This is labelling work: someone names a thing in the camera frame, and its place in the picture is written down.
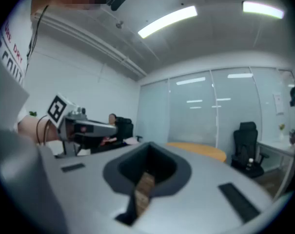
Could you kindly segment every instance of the rectangular light panel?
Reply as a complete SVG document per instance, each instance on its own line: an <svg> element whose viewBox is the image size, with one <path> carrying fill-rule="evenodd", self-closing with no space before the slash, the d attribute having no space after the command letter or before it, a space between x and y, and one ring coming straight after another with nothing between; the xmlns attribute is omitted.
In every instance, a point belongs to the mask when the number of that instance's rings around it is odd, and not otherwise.
<svg viewBox="0 0 295 234"><path fill-rule="evenodd" d="M177 10L147 25L145 28L141 29L138 34L142 38L146 38L157 30L162 29L172 23L195 16L197 16L195 6Z"/></svg>
<svg viewBox="0 0 295 234"><path fill-rule="evenodd" d="M279 19L282 19L284 17L284 12L282 10L276 9L265 4L248 1L243 2L243 12L260 13Z"/></svg>
<svg viewBox="0 0 295 234"><path fill-rule="evenodd" d="M228 75L227 78L251 78L253 74L231 74Z"/></svg>
<svg viewBox="0 0 295 234"><path fill-rule="evenodd" d="M194 103L194 102L202 102L202 100L201 99L199 99L199 100L188 100L186 103Z"/></svg>
<svg viewBox="0 0 295 234"><path fill-rule="evenodd" d="M195 79L190 79L190 80L183 80L183 81L178 81L177 85L184 85L188 83L194 83L194 82L199 82L199 81L205 81L206 77L200 77L200 78L195 78Z"/></svg>
<svg viewBox="0 0 295 234"><path fill-rule="evenodd" d="M216 99L217 101L231 100L231 98Z"/></svg>

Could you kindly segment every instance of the white t-shirt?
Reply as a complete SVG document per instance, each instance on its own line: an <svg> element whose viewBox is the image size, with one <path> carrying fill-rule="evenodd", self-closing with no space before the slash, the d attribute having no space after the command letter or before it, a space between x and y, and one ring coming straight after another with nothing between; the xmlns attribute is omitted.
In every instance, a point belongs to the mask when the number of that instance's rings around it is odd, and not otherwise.
<svg viewBox="0 0 295 234"><path fill-rule="evenodd" d="M32 38L32 0L20 0L0 30L0 59L6 70L23 87ZM20 122L26 115L25 106L18 115Z"/></svg>

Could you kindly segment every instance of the white wall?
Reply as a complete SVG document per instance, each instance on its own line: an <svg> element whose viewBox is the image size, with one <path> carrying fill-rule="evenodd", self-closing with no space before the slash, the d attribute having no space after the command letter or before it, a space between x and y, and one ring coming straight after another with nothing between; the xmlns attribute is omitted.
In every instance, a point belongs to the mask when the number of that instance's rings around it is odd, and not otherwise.
<svg viewBox="0 0 295 234"><path fill-rule="evenodd" d="M277 67L291 69L292 64L285 56L263 51L232 51L211 54L181 62L176 62L151 72L139 81L140 85L191 74L208 69L229 67Z"/></svg>
<svg viewBox="0 0 295 234"><path fill-rule="evenodd" d="M136 123L139 85L113 68L64 44L54 36L41 34L31 56L25 79L30 93L27 111L38 117L46 114L51 100L60 92L86 108L89 119L108 122L108 115L130 118ZM54 153L62 151L61 142L51 144Z"/></svg>

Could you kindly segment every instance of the ceiling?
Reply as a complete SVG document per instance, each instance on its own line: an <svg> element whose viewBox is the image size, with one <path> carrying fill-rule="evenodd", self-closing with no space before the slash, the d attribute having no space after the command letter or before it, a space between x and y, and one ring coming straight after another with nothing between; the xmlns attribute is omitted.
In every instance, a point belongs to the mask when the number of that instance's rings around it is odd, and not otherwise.
<svg viewBox="0 0 295 234"><path fill-rule="evenodd" d="M127 0L116 12L107 5L74 11L51 7L48 14L66 19L123 53L147 74L169 60L216 51L289 50L293 32L287 13L282 20L243 13L244 0ZM279 0L256 0L286 10ZM153 21L195 5L198 16L186 19L142 39L138 31ZM122 29L116 23L123 21Z"/></svg>

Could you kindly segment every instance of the round wooden table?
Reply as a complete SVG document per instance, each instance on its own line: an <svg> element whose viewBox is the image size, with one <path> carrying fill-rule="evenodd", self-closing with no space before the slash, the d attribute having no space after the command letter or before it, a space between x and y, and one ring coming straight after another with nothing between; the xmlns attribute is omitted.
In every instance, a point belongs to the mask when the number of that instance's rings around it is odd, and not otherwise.
<svg viewBox="0 0 295 234"><path fill-rule="evenodd" d="M184 149L186 151L194 152L197 154L209 156L211 158L215 158L217 160L220 160L221 162L226 161L226 154L225 152L221 151L220 149L217 149L212 146L206 146L201 144L194 144L194 143L180 143L180 142L172 142L167 143L168 146L174 146L181 149Z"/></svg>

